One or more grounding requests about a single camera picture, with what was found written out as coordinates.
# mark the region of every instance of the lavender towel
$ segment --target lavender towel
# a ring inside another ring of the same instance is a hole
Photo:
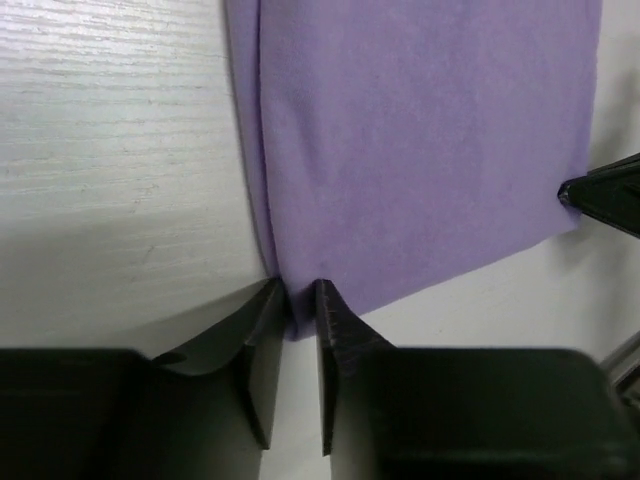
[[[228,0],[263,254],[311,333],[569,230],[600,0]]]

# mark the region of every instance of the wood grain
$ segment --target wood grain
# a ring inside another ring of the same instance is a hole
[[[82,343],[261,278],[221,1],[0,11],[0,342]]]

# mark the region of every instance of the folded cloth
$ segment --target folded cloth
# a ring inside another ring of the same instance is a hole
[[[249,188],[272,274],[357,313],[575,226],[600,0],[228,0]]]

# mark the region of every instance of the black plastic part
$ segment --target black plastic part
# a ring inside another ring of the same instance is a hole
[[[564,205],[640,238],[640,153],[565,182],[558,198]]]
[[[331,282],[319,280],[316,292],[324,448],[334,480],[640,473],[638,436],[588,357],[393,348]]]
[[[271,280],[153,361],[128,350],[0,350],[2,478],[257,480],[284,309]]]

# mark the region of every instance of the fabric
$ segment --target fabric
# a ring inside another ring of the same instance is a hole
[[[357,313],[576,225],[600,0],[229,0],[258,236]]]

